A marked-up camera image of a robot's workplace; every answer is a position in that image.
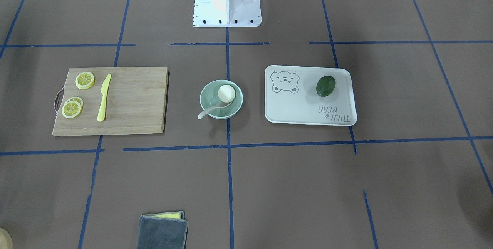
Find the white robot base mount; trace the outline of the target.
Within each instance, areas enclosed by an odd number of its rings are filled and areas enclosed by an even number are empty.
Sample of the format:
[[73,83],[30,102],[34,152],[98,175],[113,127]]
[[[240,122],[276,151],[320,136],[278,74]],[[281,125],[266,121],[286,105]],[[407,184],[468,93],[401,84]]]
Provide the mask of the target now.
[[259,27],[260,0],[194,0],[193,26],[196,28]]

